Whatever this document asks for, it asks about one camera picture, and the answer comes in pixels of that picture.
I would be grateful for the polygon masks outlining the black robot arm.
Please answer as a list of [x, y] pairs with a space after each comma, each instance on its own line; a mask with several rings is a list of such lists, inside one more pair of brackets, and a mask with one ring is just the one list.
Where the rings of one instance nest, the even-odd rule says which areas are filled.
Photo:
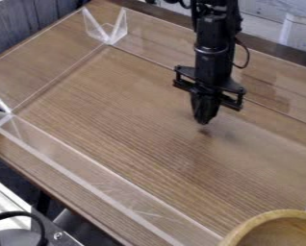
[[241, 31], [241, 16], [237, 0], [189, 0], [194, 67], [177, 65], [173, 87], [189, 94], [194, 121], [205, 125], [217, 115], [220, 106], [235, 111], [243, 108], [247, 93], [243, 86], [231, 78], [235, 45], [248, 49], [236, 38]]

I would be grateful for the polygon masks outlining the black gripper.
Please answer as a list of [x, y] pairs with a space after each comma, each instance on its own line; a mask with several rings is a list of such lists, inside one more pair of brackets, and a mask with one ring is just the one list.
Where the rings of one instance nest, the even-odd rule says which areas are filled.
[[[220, 104], [235, 111], [243, 108], [243, 99], [247, 90], [231, 77], [215, 86], [198, 81], [194, 77], [193, 67], [176, 65], [173, 71], [176, 73], [173, 87], [185, 92], [190, 92], [189, 102], [192, 116], [198, 124], [208, 124], [216, 117]], [[200, 94], [216, 94], [217, 96], [206, 96], [204, 99], [204, 96]]]

